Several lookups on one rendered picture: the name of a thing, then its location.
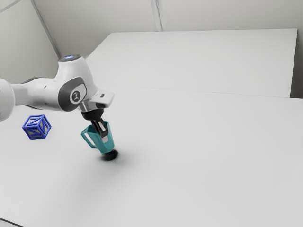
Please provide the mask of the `teal faceted mug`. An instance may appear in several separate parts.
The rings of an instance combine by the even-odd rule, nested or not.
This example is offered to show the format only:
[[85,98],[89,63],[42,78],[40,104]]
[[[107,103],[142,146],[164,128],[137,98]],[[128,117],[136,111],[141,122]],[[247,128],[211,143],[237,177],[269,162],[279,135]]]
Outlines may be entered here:
[[91,148],[98,149],[101,154],[111,152],[115,147],[109,123],[107,121],[104,121],[104,124],[108,129],[108,134],[106,135],[105,140],[101,138],[101,136],[97,133],[92,125],[89,125],[81,132],[81,136],[87,142],[87,144]]

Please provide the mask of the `blue letter block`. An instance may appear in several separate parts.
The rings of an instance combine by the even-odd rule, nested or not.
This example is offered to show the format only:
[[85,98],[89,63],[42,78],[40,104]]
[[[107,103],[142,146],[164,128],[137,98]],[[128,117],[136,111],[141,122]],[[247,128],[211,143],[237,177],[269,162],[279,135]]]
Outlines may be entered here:
[[22,126],[30,140],[45,139],[51,129],[47,117],[44,114],[30,115]]

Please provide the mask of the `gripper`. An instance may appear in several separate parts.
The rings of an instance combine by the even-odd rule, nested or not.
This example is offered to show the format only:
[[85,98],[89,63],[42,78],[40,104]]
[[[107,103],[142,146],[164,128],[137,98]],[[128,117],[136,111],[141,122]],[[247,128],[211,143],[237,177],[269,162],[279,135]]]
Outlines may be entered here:
[[102,119],[102,115],[104,113],[104,109],[95,109],[88,112],[81,112],[82,117],[87,120],[91,121],[92,126],[100,136],[103,143],[108,142],[108,127],[104,123]]

